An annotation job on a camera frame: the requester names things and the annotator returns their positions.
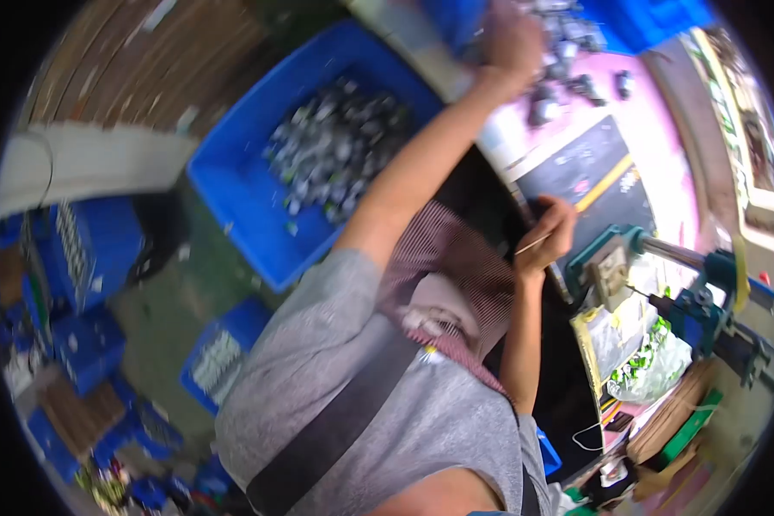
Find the black work surface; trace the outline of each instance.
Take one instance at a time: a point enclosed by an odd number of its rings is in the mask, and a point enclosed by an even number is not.
[[[527,209],[538,219],[543,211],[537,202],[539,194],[551,194],[576,205],[609,176],[611,170],[618,173],[618,177],[579,214],[573,248],[556,261],[563,281],[568,261],[588,247],[609,225],[639,225],[649,232],[656,229],[648,196],[638,179],[625,140],[613,117],[605,117],[516,180],[516,186],[527,201]],[[574,304],[580,302],[581,297],[577,295]]]

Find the person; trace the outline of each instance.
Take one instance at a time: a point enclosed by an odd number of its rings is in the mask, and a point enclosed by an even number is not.
[[[491,23],[489,64],[373,181],[331,253],[272,317],[218,412],[218,455],[243,489],[382,345],[391,321],[432,344],[418,347],[361,437],[288,514],[520,513],[525,475],[538,511],[550,513],[531,416],[541,290],[545,267],[570,249],[576,212],[541,197],[547,210],[519,249],[549,236],[516,254],[511,269],[431,202],[490,113],[541,67],[537,21],[508,11]],[[396,301],[408,281],[409,302]],[[481,360],[505,334],[496,378]]]

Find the blue tray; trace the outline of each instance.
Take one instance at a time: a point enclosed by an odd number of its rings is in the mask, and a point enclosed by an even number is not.
[[[442,108],[438,97],[392,51],[354,21],[341,21],[281,61],[221,119],[187,167],[192,184],[229,239],[275,292],[283,292],[326,253],[341,230],[319,206],[295,217],[286,187],[261,157],[284,116],[345,75],[364,92],[392,92],[412,107],[413,129]]]

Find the raised arm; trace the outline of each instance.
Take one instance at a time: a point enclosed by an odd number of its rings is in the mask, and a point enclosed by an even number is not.
[[[490,19],[491,64],[479,70],[463,98],[439,113],[378,175],[335,249],[360,249],[383,269],[410,220],[433,198],[490,113],[531,84],[541,63],[538,22],[509,3],[494,3]]]
[[[516,254],[516,288],[510,329],[502,353],[499,380],[516,405],[519,414],[530,414],[537,400],[541,361],[541,291],[545,268],[564,256],[574,240],[576,210],[567,201],[552,196],[539,200],[548,210],[517,249],[549,234],[542,243]]]

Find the black cable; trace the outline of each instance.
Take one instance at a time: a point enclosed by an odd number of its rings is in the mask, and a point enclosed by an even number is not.
[[[24,136],[28,139],[31,139],[32,141],[38,142],[43,146],[43,149],[49,156],[49,183],[46,185],[46,189],[43,191],[43,196],[40,198],[40,202],[37,205],[37,209],[39,210],[43,207],[43,202],[46,200],[46,196],[49,194],[49,190],[52,187],[52,180],[54,179],[54,151],[52,150],[51,143],[49,143],[49,139],[47,139],[41,133],[35,133],[28,129],[24,129],[16,132],[15,136]]]

